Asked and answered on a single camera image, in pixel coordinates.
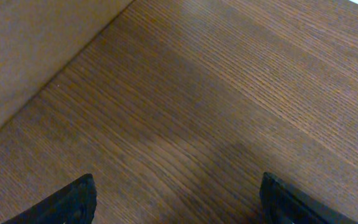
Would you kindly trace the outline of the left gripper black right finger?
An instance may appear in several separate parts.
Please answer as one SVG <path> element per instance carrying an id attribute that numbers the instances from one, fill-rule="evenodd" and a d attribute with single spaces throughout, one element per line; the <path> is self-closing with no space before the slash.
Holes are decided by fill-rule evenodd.
<path id="1" fill-rule="evenodd" d="M 268 224 L 358 224 L 270 172 L 263 174 L 259 195 Z"/>

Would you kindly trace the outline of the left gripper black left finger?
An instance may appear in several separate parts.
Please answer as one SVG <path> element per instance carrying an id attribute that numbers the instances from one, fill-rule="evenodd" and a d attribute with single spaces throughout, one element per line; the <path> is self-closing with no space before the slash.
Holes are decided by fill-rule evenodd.
<path id="1" fill-rule="evenodd" d="M 92 174 L 85 174 L 3 224 L 91 224 L 97 206 Z"/>

